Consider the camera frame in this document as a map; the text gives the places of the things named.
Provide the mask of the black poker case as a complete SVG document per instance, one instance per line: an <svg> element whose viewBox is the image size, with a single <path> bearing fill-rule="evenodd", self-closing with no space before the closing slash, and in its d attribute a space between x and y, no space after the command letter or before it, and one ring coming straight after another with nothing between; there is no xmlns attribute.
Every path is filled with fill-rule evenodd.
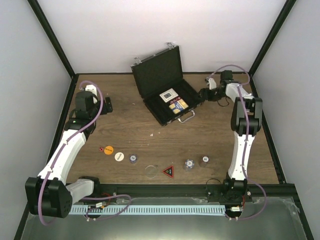
<svg viewBox="0 0 320 240"><path fill-rule="evenodd" d="M145 59L136 57L131 65L132 74L144 105L161 126L177 120L181 124L196 116L195 108L203 101L198 92L184 79L180 47L168 42L167 48ZM164 102L160 94L173 88L178 97ZM188 108L174 114L169 105L183 99Z"/></svg>

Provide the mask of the purple chip stack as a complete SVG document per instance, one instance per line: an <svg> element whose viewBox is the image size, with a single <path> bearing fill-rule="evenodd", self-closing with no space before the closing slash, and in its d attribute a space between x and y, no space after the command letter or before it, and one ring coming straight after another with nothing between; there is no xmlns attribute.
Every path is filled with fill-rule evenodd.
<svg viewBox="0 0 320 240"><path fill-rule="evenodd" d="M129 162L135 164L138 161L138 157L135 154L129 156Z"/></svg>

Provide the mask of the red black chip stack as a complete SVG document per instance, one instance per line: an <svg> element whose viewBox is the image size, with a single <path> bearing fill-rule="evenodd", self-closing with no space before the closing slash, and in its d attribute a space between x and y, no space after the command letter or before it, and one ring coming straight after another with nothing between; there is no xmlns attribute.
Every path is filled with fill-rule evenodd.
<svg viewBox="0 0 320 240"><path fill-rule="evenodd" d="M199 166L202 168L205 168L208 163L209 163L210 159L208 156L203 156L200 160L199 160Z"/></svg>

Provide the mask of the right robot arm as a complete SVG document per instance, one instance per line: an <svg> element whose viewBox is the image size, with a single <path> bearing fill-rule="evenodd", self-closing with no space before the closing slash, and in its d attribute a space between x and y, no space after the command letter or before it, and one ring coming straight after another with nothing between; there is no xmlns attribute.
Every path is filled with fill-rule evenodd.
<svg viewBox="0 0 320 240"><path fill-rule="evenodd" d="M222 183L223 198L232 202L244 196L247 190L248 162L253 141L262 127L263 101L234 80L231 70L221 72L219 84L212 75L205 82L207 87L199 91L203 100L218 102L227 98L233 102L230 127L234 133L234 147L231 164Z"/></svg>

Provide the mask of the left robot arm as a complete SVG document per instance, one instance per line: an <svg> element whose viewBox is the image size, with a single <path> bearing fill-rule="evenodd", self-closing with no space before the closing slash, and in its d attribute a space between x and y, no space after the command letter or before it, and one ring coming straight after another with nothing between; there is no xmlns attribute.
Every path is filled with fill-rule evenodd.
<svg viewBox="0 0 320 240"><path fill-rule="evenodd" d="M99 115L112 112L111 100L103 98L99 89L89 84L75 97L75 109L64 126L57 149L44 169L25 183L27 205L33 215L65 218L73 204L89 199L97 202L102 196L97 177L82 176L66 184L71 166L81 148L96 128Z"/></svg>

